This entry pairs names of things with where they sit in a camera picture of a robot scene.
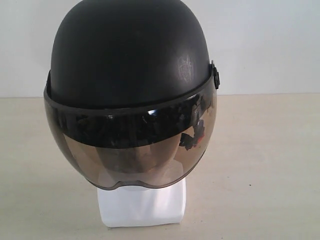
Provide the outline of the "black helmet with tinted visor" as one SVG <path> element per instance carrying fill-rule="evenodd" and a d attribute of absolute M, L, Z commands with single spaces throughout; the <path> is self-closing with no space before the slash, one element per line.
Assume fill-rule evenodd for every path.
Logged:
<path fill-rule="evenodd" d="M 215 125 L 220 79 L 180 0 L 83 0 L 52 47 L 44 106 L 66 160 L 102 190 L 185 178 Z"/>

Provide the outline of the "white mannequin head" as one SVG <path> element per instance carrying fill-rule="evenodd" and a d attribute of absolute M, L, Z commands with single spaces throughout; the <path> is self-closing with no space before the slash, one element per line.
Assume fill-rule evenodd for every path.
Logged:
<path fill-rule="evenodd" d="M 97 189 L 102 222 L 109 228 L 150 227 L 181 223 L 186 209 L 186 180 L 164 188 L 123 186 Z"/>

